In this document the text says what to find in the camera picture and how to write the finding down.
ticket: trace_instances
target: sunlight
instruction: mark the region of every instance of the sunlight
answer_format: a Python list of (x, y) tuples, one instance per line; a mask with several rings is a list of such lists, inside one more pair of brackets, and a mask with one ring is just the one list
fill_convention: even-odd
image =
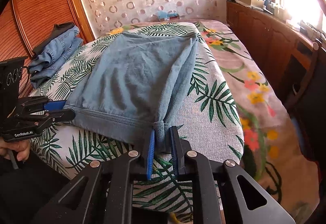
[(295, 22), (304, 20), (317, 27), (321, 12), (317, 0), (284, 0), (284, 7), (289, 10)]

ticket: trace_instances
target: wooden cabinet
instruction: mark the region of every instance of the wooden cabinet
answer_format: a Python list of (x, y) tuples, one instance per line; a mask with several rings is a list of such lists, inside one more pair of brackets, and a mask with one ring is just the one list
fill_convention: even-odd
[(12, 0), (17, 24), (25, 45), (32, 49), (46, 39), (54, 24), (74, 22), (84, 43), (94, 37), (87, 20), (81, 20), (73, 0)]
[[(79, 27), (84, 43), (94, 40), (86, 15), (78, 5), (80, 0), (10, 0), (0, 14), (0, 61), (28, 56), (28, 65), (32, 49), (49, 36), (54, 24), (72, 21)], [(20, 89), (27, 81), (24, 70)], [(28, 84), (22, 96), (27, 96), (31, 89)]]
[(291, 55), (298, 53), (298, 40), (311, 50), (312, 43), (310, 45), (306, 37), (290, 29), (274, 16), (234, 2), (227, 2), (227, 22), (245, 45), (276, 95), (283, 95), (283, 85), (280, 83)]
[(266, 61), (269, 47), (270, 23), (260, 14), (254, 13), (251, 30), (250, 55), (258, 67), (264, 71), (264, 61)]
[(289, 31), (289, 28), (280, 27), (275, 23), (269, 31), (267, 56), (262, 71), (276, 91), (295, 46), (296, 37)]
[(251, 46), (252, 42), (252, 16), (246, 10), (238, 11), (237, 36), (245, 46)]
[(238, 5), (228, 2), (227, 7), (227, 22), (236, 32), (238, 28)]

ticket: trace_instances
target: denim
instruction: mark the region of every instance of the denim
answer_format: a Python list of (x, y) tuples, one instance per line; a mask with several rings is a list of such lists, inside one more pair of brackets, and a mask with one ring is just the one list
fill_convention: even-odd
[(47, 39), (43, 40), (40, 44), (38, 44), (35, 48), (33, 48), (32, 50), (34, 52), (33, 59), (36, 59), (37, 56), (42, 53), (45, 46), (49, 44), (51, 40), (57, 38), (61, 34), (65, 33), (67, 30), (73, 28), (74, 26), (75, 26), (74, 22), (68, 22), (59, 25), (55, 24), (53, 26), (50, 36), (48, 36)]
[(81, 38), (76, 37), (78, 33), (79, 29), (75, 26), (61, 34), (46, 45), (43, 52), (30, 63), (28, 66), (32, 74), (30, 81), (35, 89), (51, 79), (77, 50), (83, 42)]
[(50, 41), (43, 50), (43, 52), (33, 59), (29, 64), (29, 72), (34, 74), (40, 72), (44, 68), (49, 67), (55, 63), (60, 56), (71, 46), (75, 37), (79, 34), (79, 28), (74, 26), (61, 34), (57, 38)]
[(135, 145), (154, 129), (156, 151), (168, 151), (166, 132), (189, 89), (196, 39), (122, 32), (68, 97), (64, 108), (76, 114), (70, 123)]

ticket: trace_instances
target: cabinet door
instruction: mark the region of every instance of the cabinet door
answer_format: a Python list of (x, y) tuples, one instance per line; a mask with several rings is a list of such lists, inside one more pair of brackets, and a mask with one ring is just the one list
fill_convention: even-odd
[(227, 2), (227, 22), (232, 27), (233, 32), (237, 31), (238, 27), (238, 4)]
[[(30, 50), (50, 35), (54, 24), (74, 22), (81, 28), (70, 0), (12, 0), (12, 2)], [(79, 35), (86, 40), (82, 31)]]
[(266, 56), (268, 52), (268, 36), (270, 31), (270, 18), (265, 18), (261, 14), (253, 12), (252, 19), (252, 40), (247, 46), (252, 59), (258, 67), (264, 71)]
[(252, 43), (252, 15), (250, 10), (243, 7), (239, 10), (238, 27), (235, 34), (240, 41), (250, 49)]
[(278, 86), (295, 47), (296, 36), (285, 25), (275, 23), (271, 26), (268, 43), (264, 75), (278, 95)]

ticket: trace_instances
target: floral blanket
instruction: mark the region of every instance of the floral blanket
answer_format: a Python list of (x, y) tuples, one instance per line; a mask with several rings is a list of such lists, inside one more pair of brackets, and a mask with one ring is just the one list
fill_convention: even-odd
[(304, 223), (319, 203), (318, 169), (300, 153), (286, 109), (245, 46), (226, 25), (212, 20), (180, 21), (196, 25), (234, 97), (245, 140), (241, 165), (297, 224)]
[[(218, 162), (233, 159), (239, 163), (243, 153), (243, 131), (237, 107), (211, 50), (196, 26), (192, 23), (170, 23), (132, 28), (132, 32), (148, 36), (197, 34), (195, 68), (187, 96), (175, 117), (175, 125), (179, 135), (190, 142), (193, 150)], [(122, 30), (115, 30), (108, 36), (81, 46), (60, 71), (32, 91), (31, 96), (67, 99)], [(107, 161), (132, 148), (91, 131), (60, 123), (45, 130), (41, 137), (32, 139), (31, 145), (40, 159), (69, 178), (73, 178), (92, 160)], [(171, 155), (155, 156), (151, 180), (134, 183), (133, 205), (178, 212), (182, 221), (191, 219), (191, 183), (175, 180)]]

